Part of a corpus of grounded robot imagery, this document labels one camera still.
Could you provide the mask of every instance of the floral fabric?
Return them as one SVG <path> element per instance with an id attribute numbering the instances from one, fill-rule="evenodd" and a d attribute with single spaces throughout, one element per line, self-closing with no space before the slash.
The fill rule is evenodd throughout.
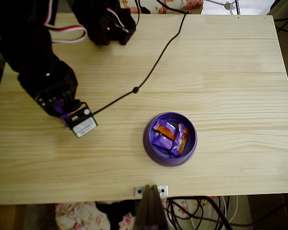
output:
<path id="1" fill-rule="evenodd" d="M 167 207 L 167 200 L 161 199 L 163 207 Z M 176 200 L 184 209 L 193 211 L 197 208 L 197 202 L 191 201 L 187 205 L 185 200 Z M 187 217 L 188 215 L 174 205 L 174 211 L 177 216 Z M 110 222 L 107 215 L 96 208 L 95 202 L 77 202 L 56 204 L 56 221 L 60 230 L 109 230 Z M 128 213 L 119 223 L 120 230 L 132 230 L 135 217 Z"/>
<path id="2" fill-rule="evenodd" d="M 161 2 L 171 8 L 189 11 L 193 14 L 201 14 L 204 3 L 203 0 L 161 0 Z M 142 7 L 146 7 L 153 14 L 175 13 L 163 7 L 156 0 L 141 0 L 140 3 Z M 134 0 L 120 0 L 120 6 L 122 8 L 130 8 L 131 13 L 138 13 Z"/>

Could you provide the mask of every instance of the black cable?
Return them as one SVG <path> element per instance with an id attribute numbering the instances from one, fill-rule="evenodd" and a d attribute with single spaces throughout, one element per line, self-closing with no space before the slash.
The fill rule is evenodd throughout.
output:
<path id="1" fill-rule="evenodd" d="M 235 3 L 236 3 L 237 15 L 240 15 L 239 0 L 235 0 Z"/>
<path id="2" fill-rule="evenodd" d="M 276 29 L 278 29 L 278 30 L 281 30 L 281 31 L 284 31 L 284 32 L 287 32 L 288 33 L 288 30 L 286 30 L 286 29 L 283 29 L 283 28 L 279 28 L 279 27 L 275 27 Z"/>
<path id="3" fill-rule="evenodd" d="M 274 19 L 274 22 L 281 22 L 281 21 L 286 21 L 286 20 L 288 20 L 288 17 L 282 18 L 282 19 Z"/>
<path id="4" fill-rule="evenodd" d="M 183 14 L 189 14 L 189 12 L 186 12 L 186 11 L 181 11 L 181 10 L 177 10 L 177 9 L 174 9 L 174 8 L 170 8 L 170 7 L 168 7 L 166 4 L 164 4 L 163 2 L 161 2 L 160 0 L 156 0 L 156 1 L 159 2 L 159 4 L 161 4 L 163 7 L 167 8 L 167 9 L 170 10 L 170 11 L 175 11 L 175 12 L 183 13 Z"/>
<path id="5" fill-rule="evenodd" d="M 134 89 L 128 93 L 126 93 L 125 95 L 119 97 L 118 99 L 112 101 L 111 103 L 107 104 L 106 106 L 102 107 L 101 109 L 95 111 L 92 113 L 92 115 L 96 115 L 98 113 L 100 113 L 101 111 L 103 111 L 104 109 L 108 108 L 109 106 L 113 105 L 114 103 L 118 102 L 119 100 L 123 99 L 124 97 L 128 96 L 129 94 L 131 93 L 137 93 L 139 91 L 139 89 L 144 85 L 144 83 L 148 80 L 148 78 L 150 77 L 150 75 L 152 74 L 152 72 L 154 71 L 155 67 L 157 66 L 159 60 L 161 59 L 162 55 L 164 54 L 165 50 L 167 49 L 168 45 L 180 34 L 180 31 L 181 31 L 181 28 L 182 28 L 182 24 L 184 22 L 184 19 L 186 17 L 186 14 L 184 14 L 182 20 L 181 20 L 181 23 L 180 23 L 180 27 L 179 27 L 179 30 L 178 30 L 178 33 L 172 37 L 169 42 L 167 43 L 167 45 L 164 47 L 162 53 L 160 54 L 158 60 L 156 61 L 156 63 L 154 64 L 153 68 L 151 69 L 151 71 L 149 72 L 149 74 L 147 75 L 147 77 L 144 79 L 144 81 L 138 86 L 138 87 L 134 87 Z"/>
<path id="6" fill-rule="evenodd" d="M 160 59 L 161 59 L 162 55 L 164 54 L 165 50 L 167 49 L 168 45 L 180 34 L 180 31 L 181 31 L 181 28 L 182 28 L 182 24 L 183 24 L 183 21 L 184 21 L 184 18 L 185 18 L 185 17 L 186 17 L 186 14 L 184 14 L 184 16 L 183 16 L 183 18 L 182 18 L 182 21 L 181 21 L 181 23 L 180 23 L 180 27 L 179 27 L 178 33 L 169 40 L 169 42 L 167 43 L 167 45 L 166 45 L 166 46 L 164 47 L 164 49 L 162 50 L 162 53 L 160 54 L 158 60 L 157 60 L 156 63 L 154 64 L 152 70 L 149 72 L 149 74 L 147 75 L 147 77 L 144 79 L 144 81 L 142 82 L 142 84 L 139 85 L 138 88 L 141 88 L 141 87 L 144 85 L 144 83 L 147 81 L 147 79 L 149 78 L 149 76 L 150 76 L 150 75 L 152 74 L 152 72 L 154 71 L 155 67 L 157 66 L 158 62 L 160 61 Z"/>
<path id="7" fill-rule="evenodd" d="M 228 196 L 226 206 L 224 207 L 226 209 L 227 213 L 228 213 L 228 209 L 229 209 L 229 201 L 230 201 L 230 196 Z M 221 224 L 217 230 L 221 230 L 222 228 L 223 228 L 223 224 Z"/>
<path id="8" fill-rule="evenodd" d="M 169 205 L 170 205 L 170 201 L 168 201 L 168 208 L 167 208 L 168 220 L 169 220 L 169 222 L 173 225 L 174 229 L 177 230 L 176 225 L 173 223 L 174 220 L 173 220 L 173 222 L 172 222 L 172 221 L 171 221 L 171 218 L 169 217 L 169 213 L 170 213 L 170 211 L 169 211 Z"/>
<path id="9" fill-rule="evenodd" d="M 135 5 L 136 5 L 136 8 L 138 9 L 138 21 L 137 23 L 135 24 L 135 27 L 138 25 L 139 21 L 140 21 L 140 9 L 139 9 L 139 4 L 138 4 L 138 1 L 137 0 L 134 0 L 135 2 Z"/>
<path id="10" fill-rule="evenodd" d="M 203 217 L 204 217 L 204 209 L 203 209 L 203 206 L 202 206 L 202 204 L 201 204 L 202 200 L 200 200 L 200 201 L 197 200 L 197 202 L 198 202 L 198 206 L 201 207 L 201 210 L 202 210 L 202 218 L 203 218 Z M 195 230 L 198 230 L 198 229 L 199 229 L 201 223 L 202 223 L 202 219 L 200 219 L 200 222 L 198 223 L 198 225 L 197 225 L 197 227 L 196 227 Z"/>
<path id="11" fill-rule="evenodd" d="M 173 220 L 173 222 L 175 222 L 175 227 L 176 227 L 176 224 L 177 224 L 178 227 L 180 228 L 180 230 L 182 230 L 182 227 L 181 227 L 180 224 L 178 223 L 177 216 L 175 215 L 173 202 L 171 202 L 171 209 L 172 209 L 172 220 Z"/>
<path id="12" fill-rule="evenodd" d="M 187 196 L 179 196 L 179 197 L 172 197 L 171 199 L 198 199 L 199 196 L 195 196 L 195 197 L 187 197 Z M 214 222 L 214 223 L 223 223 L 221 221 L 215 220 L 215 219 L 210 219 L 210 218 L 205 218 L 205 217 L 197 217 L 195 215 L 192 215 L 191 213 L 189 213 L 187 210 L 185 210 L 182 206 L 180 206 L 179 204 L 173 202 L 177 207 L 179 207 L 181 210 L 183 210 L 188 216 L 195 218 L 195 219 L 202 219 L 202 220 L 206 220 L 206 221 L 210 221 L 210 222 Z M 252 227 L 255 226 L 257 224 L 260 224 L 261 222 L 263 222 L 267 217 L 269 217 L 270 215 L 276 213 L 277 211 L 279 211 L 280 209 L 282 209 L 283 207 L 288 205 L 288 201 L 283 203 L 282 205 L 278 206 L 277 208 L 273 209 L 272 211 L 270 211 L 269 213 L 267 213 L 266 215 L 264 215 L 263 217 L 261 217 L 259 220 L 250 223 L 250 224 L 235 224 L 235 223 L 230 223 L 230 226 L 234 226 L 234 227 L 240 227 L 240 228 L 244 228 L 244 227 Z"/>
<path id="13" fill-rule="evenodd" d="M 108 108 L 109 106 L 113 105 L 114 103 L 118 102 L 119 100 L 123 99 L 124 97 L 126 97 L 126 96 L 128 96 L 129 94 L 132 94 L 132 93 L 133 93 L 133 91 L 130 91 L 130 92 L 126 93 L 125 95 L 123 95 L 123 96 L 119 97 L 118 99 L 112 101 L 111 103 L 107 104 L 106 106 L 102 107 L 101 109 L 93 112 L 92 115 L 94 116 L 94 115 L 100 113 L 104 109 Z"/>
<path id="14" fill-rule="evenodd" d="M 219 196 L 219 209 L 221 209 L 221 197 Z"/>
<path id="15" fill-rule="evenodd" d="M 227 230 L 232 230 L 230 224 L 228 223 L 226 217 L 223 215 L 222 211 L 218 208 L 218 206 L 215 204 L 215 202 L 208 196 L 205 196 L 205 195 L 199 195 L 199 196 L 193 196 L 193 197 L 187 197 L 187 196 L 178 196 L 178 197 L 172 197 L 172 198 L 168 198 L 168 200 L 173 200 L 173 199 L 193 199 L 193 200 L 196 200 L 196 199 L 202 199 L 202 200 L 207 200 L 211 205 L 212 207 L 214 208 L 214 210 L 218 213 L 218 215 L 220 216 L 221 218 L 221 221 L 220 223 L 223 223 L 225 228 Z M 185 210 L 181 205 L 177 204 L 176 202 L 172 201 L 177 207 L 179 207 L 181 210 L 185 211 L 185 213 L 195 219 L 202 219 L 202 220 L 212 220 L 212 222 L 216 222 L 218 223 L 217 220 L 214 220 L 214 219 L 209 219 L 209 218 L 201 218 L 201 217 L 197 217 L 197 216 L 193 216 L 191 213 L 189 213 L 187 210 Z"/>
<path id="16" fill-rule="evenodd" d="M 268 207 L 264 202 L 262 202 L 261 200 L 257 199 L 254 195 L 251 195 L 251 197 L 253 197 L 253 199 L 255 199 L 259 204 L 261 204 L 262 206 L 266 207 L 267 209 L 269 209 L 270 211 L 272 210 L 270 207 Z"/>
<path id="17" fill-rule="evenodd" d="M 285 24 L 282 25 L 282 27 L 280 29 L 283 29 L 286 25 L 288 24 L 288 21 L 285 22 Z"/>

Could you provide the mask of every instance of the robotic arm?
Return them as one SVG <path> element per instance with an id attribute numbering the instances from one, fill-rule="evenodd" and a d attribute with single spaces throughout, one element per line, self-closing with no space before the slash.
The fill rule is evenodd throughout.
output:
<path id="1" fill-rule="evenodd" d="M 58 0 L 0 0 L 0 52 L 35 102 L 81 137 L 97 124 L 87 104 L 75 99 L 73 70 L 52 52 L 45 25 L 54 25 L 57 7 Z M 77 0 L 72 11 L 97 45 L 125 45 L 135 31 L 130 10 L 121 9 L 119 0 Z"/>

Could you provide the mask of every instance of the white label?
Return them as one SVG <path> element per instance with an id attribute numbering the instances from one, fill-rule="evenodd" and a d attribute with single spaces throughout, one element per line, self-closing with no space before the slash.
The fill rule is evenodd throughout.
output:
<path id="1" fill-rule="evenodd" d="M 73 129 L 74 133 L 76 134 L 76 136 L 80 138 L 96 127 L 97 127 L 97 124 L 96 124 L 95 120 L 92 117 L 89 117 L 88 119 L 84 120 L 83 122 L 77 124 L 72 129 Z"/>

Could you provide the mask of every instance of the cable clip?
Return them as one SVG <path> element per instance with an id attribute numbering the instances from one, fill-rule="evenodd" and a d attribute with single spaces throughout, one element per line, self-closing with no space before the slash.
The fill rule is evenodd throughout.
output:
<path id="1" fill-rule="evenodd" d="M 132 90 L 133 93 L 137 93 L 139 91 L 139 87 L 134 87 L 134 89 Z"/>

